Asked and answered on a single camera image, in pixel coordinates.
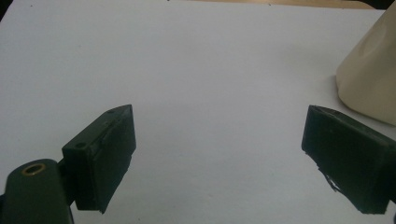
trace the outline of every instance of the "white table surface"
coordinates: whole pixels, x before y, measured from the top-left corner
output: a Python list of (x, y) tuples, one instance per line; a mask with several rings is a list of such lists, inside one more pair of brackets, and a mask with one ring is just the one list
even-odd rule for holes
[(76, 223), (392, 223), (361, 214), (301, 150), (338, 64), (383, 11), (152, 0), (14, 1), (0, 23), (0, 186), (106, 110), (137, 149), (104, 215)]

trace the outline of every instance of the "screw hole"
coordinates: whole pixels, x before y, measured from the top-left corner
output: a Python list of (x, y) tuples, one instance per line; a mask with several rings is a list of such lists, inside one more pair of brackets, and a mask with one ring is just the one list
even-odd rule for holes
[(77, 148), (82, 148), (82, 147), (85, 147), (85, 143), (78, 143), (78, 144), (76, 144), (76, 147)]
[(36, 163), (33, 165), (30, 165), (22, 170), (23, 175), (36, 175), (38, 173), (41, 173), (43, 170), (46, 169), (46, 165), (44, 163)]

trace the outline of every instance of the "wooden surface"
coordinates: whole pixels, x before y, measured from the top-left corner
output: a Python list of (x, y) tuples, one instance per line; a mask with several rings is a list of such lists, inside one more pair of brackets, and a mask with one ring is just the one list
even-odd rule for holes
[(338, 7), (338, 8), (372, 9), (372, 7), (359, 1), (341, 1), (341, 0), (192, 0), (192, 1), (261, 3), (261, 4), (300, 6), (300, 7)]

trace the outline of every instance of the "white paper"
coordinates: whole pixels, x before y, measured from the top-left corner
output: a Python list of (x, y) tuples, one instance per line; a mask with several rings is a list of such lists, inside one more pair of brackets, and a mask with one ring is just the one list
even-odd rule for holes
[(0, 186), (106, 110), (137, 149), (104, 215), (76, 223), (391, 223), (332, 191), (301, 150), (309, 105), (383, 11), (190, 1), (14, 1), (0, 23)]

